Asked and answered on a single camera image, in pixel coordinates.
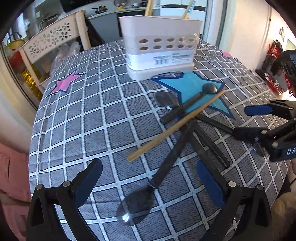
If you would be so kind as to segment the person's right hand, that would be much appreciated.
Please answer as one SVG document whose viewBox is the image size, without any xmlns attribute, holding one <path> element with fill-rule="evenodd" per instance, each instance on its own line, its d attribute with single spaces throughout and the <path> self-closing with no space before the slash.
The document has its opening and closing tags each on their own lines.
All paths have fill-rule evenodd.
<svg viewBox="0 0 296 241">
<path fill-rule="evenodd" d="M 281 192 L 271 207 L 273 240 L 295 240 L 295 178 Z"/>
</svg>

